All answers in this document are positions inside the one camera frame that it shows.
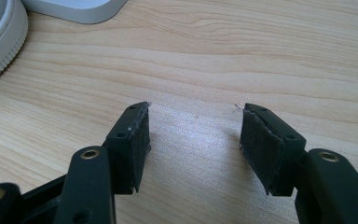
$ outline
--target wood grain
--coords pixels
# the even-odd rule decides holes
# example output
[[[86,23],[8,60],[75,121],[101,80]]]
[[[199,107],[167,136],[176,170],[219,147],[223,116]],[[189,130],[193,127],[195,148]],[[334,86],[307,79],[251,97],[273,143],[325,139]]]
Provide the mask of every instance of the wood grain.
[[[29,23],[0,76],[0,182],[22,192],[141,101],[153,149],[119,223],[296,223],[294,197],[267,196],[241,156],[247,102],[358,170],[358,0],[129,0],[99,24]]]

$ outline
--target black bracket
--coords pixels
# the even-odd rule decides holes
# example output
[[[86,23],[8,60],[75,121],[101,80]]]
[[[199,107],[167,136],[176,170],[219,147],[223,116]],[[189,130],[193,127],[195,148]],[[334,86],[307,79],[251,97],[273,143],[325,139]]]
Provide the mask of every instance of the black bracket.
[[[241,150],[267,193],[297,188],[300,223],[358,223],[358,173],[327,149],[305,151],[306,139],[270,110],[246,104]]]

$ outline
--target white object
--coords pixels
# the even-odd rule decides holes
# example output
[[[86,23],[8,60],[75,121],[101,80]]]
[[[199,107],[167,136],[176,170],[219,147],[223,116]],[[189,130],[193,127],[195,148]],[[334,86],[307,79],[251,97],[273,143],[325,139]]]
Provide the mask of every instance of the white object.
[[[28,18],[20,0],[7,0],[0,20],[0,73],[19,52],[28,32]]]
[[[21,0],[25,8],[80,23],[97,23],[112,18],[127,0]]]

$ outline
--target shoe sole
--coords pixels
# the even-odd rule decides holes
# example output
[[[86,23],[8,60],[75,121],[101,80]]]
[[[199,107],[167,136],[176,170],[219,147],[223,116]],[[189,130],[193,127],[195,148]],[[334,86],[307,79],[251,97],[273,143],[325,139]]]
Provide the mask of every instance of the shoe sole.
[[[21,1],[7,1],[0,20],[0,73],[19,52],[27,33],[28,17]]]

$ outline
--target light wood surface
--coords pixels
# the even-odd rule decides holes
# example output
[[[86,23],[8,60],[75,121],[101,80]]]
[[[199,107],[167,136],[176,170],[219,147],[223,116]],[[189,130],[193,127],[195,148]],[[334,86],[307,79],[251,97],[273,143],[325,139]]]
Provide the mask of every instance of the light wood surface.
[[[239,150],[245,103],[265,106],[358,171],[358,0],[129,0],[84,25],[29,12],[0,76],[0,182],[26,192],[150,107],[140,193],[119,223],[297,223]]]

